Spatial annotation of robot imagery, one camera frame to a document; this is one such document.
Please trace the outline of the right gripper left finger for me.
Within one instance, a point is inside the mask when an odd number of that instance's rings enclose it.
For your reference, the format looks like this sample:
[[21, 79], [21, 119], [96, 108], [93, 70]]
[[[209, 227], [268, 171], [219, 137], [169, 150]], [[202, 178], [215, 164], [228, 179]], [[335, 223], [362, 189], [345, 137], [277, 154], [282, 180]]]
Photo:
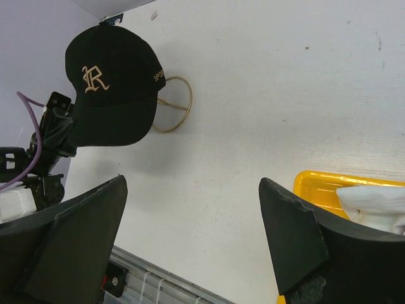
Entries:
[[127, 195], [119, 175], [1, 224], [1, 303], [96, 303]]

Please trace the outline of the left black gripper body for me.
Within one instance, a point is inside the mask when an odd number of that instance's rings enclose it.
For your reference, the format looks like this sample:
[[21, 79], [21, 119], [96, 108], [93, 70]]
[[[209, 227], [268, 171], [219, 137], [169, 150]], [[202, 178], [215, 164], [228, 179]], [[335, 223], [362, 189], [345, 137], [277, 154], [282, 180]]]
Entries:
[[74, 125], [73, 108], [69, 97], [51, 93], [39, 124], [42, 150], [31, 174], [49, 174], [60, 158], [76, 155], [77, 149], [67, 141]]

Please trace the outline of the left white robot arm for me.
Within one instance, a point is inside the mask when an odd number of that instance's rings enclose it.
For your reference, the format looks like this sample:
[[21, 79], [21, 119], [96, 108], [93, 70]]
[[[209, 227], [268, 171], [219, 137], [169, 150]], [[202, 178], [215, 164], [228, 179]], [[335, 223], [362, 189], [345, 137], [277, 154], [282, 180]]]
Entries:
[[73, 158], [77, 149], [67, 143], [73, 128], [72, 100], [52, 92], [46, 104], [17, 93], [34, 125], [28, 149], [1, 148], [1, 223], [61, 203], [63, 174], [51, 171], [61, 158]]

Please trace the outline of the black baseball cap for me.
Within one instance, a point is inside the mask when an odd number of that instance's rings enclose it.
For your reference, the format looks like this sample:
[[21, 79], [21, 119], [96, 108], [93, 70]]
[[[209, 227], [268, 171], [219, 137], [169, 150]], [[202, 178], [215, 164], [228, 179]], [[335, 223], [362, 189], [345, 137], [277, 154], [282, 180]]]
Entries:
[[150, 131], [166, 79], [141, 37], [101, 22], [71, 41], [65, 70], [76, 91], [69, 144], [128, 146]]

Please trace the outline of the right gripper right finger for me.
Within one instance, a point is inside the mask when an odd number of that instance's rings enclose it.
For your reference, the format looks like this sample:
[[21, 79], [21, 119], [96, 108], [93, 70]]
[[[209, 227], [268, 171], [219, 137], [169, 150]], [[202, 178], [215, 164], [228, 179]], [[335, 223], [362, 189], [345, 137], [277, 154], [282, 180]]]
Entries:
[[360, 225], [269, 178], [259, 202], [278, 293], [287, 303], [403, 303], [404, 237]]

